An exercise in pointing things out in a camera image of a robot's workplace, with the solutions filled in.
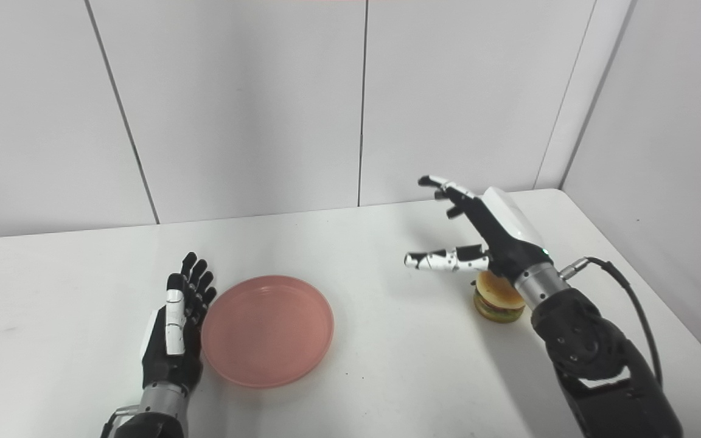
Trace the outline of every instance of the white table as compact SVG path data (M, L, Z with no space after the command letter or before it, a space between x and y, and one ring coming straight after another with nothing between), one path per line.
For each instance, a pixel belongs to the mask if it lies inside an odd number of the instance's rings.
M648 313L665 393L701 437L701 345L564 193L514 199L557 266L612 260ZM580 436L540 339L485 321L470 274L410 271L404 252L478 242L434 201L220 221L0 238L0 437L96 438L139 401L139 346L167 275L191 250L220 290L263 274L319 288L336 330L298 382L251 391L206 369L192 437ZM628 297L595 268L571 280L647 357Z

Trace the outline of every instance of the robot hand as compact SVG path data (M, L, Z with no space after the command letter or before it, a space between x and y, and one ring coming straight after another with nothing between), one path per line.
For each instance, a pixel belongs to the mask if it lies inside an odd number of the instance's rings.
M418 185L436 188L437 200L450 200L453 207L448 209L448 218L467 216L488 248L484 251L483 246L474 245L409 252L405 266L454 272L491 271L507 278L511 285L531 266L553 266L548 252L542 248L542 238L506 192L490 187L481 197L455 182L432 175L420 178ZM529 300L528 304L536 305L536 301Z
M120 408L102 430L107 438L120 416L133 415L115 431L115 438L183 438L187 396L202 375L200 330L216 296L208 288L212 273L205 260L190 252L179 274L167 279L167 302L156 312L150 339L142 355L142 399Z
M180 274L167 279L167 302L156 314L150 340L142 356L142 387L156 382L191 392L202 374L200 329L207 307L216 296L208 288L212 272L207 262L189 252Z
M609 262L584 257L556 271L542 239L515 202L489 188L482 197L444 178L427 175L420 186L437 188L436 199L448 199L448 217L465 214L489 249L480 246L410 252L405 265L416 269L483 271L505 277L532 310L531 324L545 342L562 393L585 436L677 438L682 429L661 390L658 354L650 327L628 281ZM627 291L643 324L656 375L612 322L567 280L595 263ZM627 369L629 377L621 372ZM615 379L595 386L596 381Z

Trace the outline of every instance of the toy hamburger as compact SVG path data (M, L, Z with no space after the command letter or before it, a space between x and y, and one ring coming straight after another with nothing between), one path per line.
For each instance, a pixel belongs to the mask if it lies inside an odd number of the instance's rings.
M525 303L506 278L489 271L478 274L475 283L475 308L494 322L514 322L523 313Z

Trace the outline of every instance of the robot finger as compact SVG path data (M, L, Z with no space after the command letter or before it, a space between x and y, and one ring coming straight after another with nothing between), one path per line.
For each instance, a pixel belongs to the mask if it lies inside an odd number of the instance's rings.
M205 316L207 316L207 308L209 308L209 303L212 302L216 294L217 291L215 288L208 288L202 295L202 302L197 305L197 308L194 310L192 315L194 324L197 325L197 327L202 326L202 322L204 321Z
M448 211L446 211L445 214L448 216L448 219L455 219L456 217L459 217L462 214L464 214L464 210L460 209L459 207L453 206L451 208L448 208Z
M487 271L489 255L481 245L459 246L432 252L409 252L404 264L415 269L434 271Z
M206 293L207 286L212 282L212 278L214 278L212 272L206 271L198 281L196 288L189 287L187 293L191 294L191 305L189 308L186 308L186 315L192 316L198 308L202 307L203 296Z
M197 283L197 294L200 296L203 296L205 293L205 290L207 289L207 286L212 282L212 272L206 271L205 274L200 278L200 281Z
M172 274L167 279L167 304L164 306L164 336L168 355L186 352L183 343L183 326L186 325L186 280L182 274Z
M183 268L180 269L180 274L183 274L186 280L191 276L191 268L196 262L197 255L194 252L187 253L186 258L183 259Z
M421 187L436 187L441 189L445 183L449 183L449 181L434 175L424 175L418 178L418 186Z
M191 285L193 288L196 288L200 277L202 277L202 274L204 274L204 271L206 269L207 261L205 261L204 259L200 259L200 261L197 261L197 264L194 265L194 268L191 271L191 277L189 277L189 285Z

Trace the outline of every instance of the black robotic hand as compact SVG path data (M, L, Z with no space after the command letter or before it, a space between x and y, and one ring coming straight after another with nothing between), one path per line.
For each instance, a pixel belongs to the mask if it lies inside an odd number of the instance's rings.
M214 277L206 270L207 262L197 261L197 255L189 252L180 274L167 279L167 291L173 294L159 309L142 356L143 388L169 382L187 394L197 386L202 375L200 330L207 306L216 296L215 288L208 288Z
M119 408L102 430L107 438L117 419L131 416L115 438L183 438L181 415L202 376L200 330L216 296L205 260L189 252L181 272L167 279L167 303L159 308L142 355L142 399Z

